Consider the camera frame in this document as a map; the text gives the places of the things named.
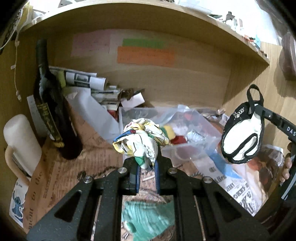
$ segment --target wooden shelf board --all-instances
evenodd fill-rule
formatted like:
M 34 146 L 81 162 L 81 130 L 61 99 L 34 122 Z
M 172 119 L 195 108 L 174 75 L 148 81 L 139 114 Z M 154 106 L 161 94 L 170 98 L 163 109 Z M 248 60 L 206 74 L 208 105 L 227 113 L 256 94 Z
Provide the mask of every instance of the wooden shelf board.
M 24 27 L 41 35 L 120 28 L 152 30 L 201 41 L 269 64 L 269 59 L 226 24 L 158 0 L 86 0 L 58 8 Z

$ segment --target mug handle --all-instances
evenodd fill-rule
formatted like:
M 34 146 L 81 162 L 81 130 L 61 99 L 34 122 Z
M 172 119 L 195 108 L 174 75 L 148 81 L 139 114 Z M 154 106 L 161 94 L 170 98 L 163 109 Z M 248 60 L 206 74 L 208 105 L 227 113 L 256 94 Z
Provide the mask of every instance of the mug handle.
M 29 186 L 29 179 L 25 176 L 25 174 L 19 169 L 19 167 L 15 164 L 12 159 L 13 155 L 13 148 L 11 146 L 7 146 L 5 151 L 5 161 L 8 167 L 12 170 L 12 172 L 23 181 L 24 184 Z

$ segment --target human hand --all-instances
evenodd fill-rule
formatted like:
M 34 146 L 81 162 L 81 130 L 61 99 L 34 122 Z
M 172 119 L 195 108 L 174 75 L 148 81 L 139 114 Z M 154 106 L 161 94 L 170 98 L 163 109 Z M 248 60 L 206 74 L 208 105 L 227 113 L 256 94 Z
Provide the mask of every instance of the human hand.
M 289 143 L 287 148 L 288 148 L 288 151 L 291 151 L 292 143 Z M 290 177 L 289 170 L 291 167 L 292 167 L 291 153 L 288 153 L 285 157 L 285 164 L 283 166 L 283 169 L 281 171 L 281 176 L 279 178 L 281 182 L 284 182 L 285 180 L 289 179 Z

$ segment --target cable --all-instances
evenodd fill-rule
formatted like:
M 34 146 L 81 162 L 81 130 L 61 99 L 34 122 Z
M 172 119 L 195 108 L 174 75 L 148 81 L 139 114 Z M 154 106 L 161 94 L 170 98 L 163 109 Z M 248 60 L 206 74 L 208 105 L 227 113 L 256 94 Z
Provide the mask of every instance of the cable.
M 20 42 L 18 41 L 18 37 L 19 37 L 20 31 L 22 30 L 22 28 L 25 26 L 25 24 L 27 23 L 27 21 L 29 19 L 29 10 L 30 10 L 30 8 L 28 6 L 28 13 L 27 13 L 26 21 L 24 21 L 24 23 L 22 24 L 22 26 L 20 27 L 19 30 L 16 30 L 17 31 L 17 36 L 15 38 L 15 64 L 12 65 L 11 68 L 10 68 L 10 69 L 14 69 L 14 84 L 15 84 L 15 90 L 16 90 L 15 95 L 17 96 L 17 98 L 18 98 L 18 100 L 20 102 L 22 101 L 22 97 L 21 97 L 20 92 L 18 91 L 17 85 L 16 85 L 17 48 L 18 48 L 18 46 L 20 44 Z
M 12 36 L 13 36 L 13 34 L 15 33 L 15 31 L 16 31 L 16 28 L 15 27 L 13 27 L 14 29 L 13 29 L 13 32 L 12 32 L 12 34 L 10 35 L 10 37 L 8 38 L 8 40 L 6 41 L 6 43 L 0 48 L 0 50 L 1 49 L 3 49 L 5 46 L 6 46 L 6 44 L 11 40 L 11 38 L 12 38 Z

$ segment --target white mug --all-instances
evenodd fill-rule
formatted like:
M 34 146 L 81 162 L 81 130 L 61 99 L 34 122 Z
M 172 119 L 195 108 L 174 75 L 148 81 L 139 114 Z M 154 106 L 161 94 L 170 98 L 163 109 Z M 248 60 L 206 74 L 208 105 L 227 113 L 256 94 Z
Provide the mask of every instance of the white mug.
M 4 126 L 3 135 L 8 147 L 5 151 L 5 160 L 13 173 L 25 184 L 29 180 L 13 161 L 15 156 L 21 167 L 30 175 L 41 158 L 42 149 L 34 135 L 28 119 L 20 114 L 11 118 Z

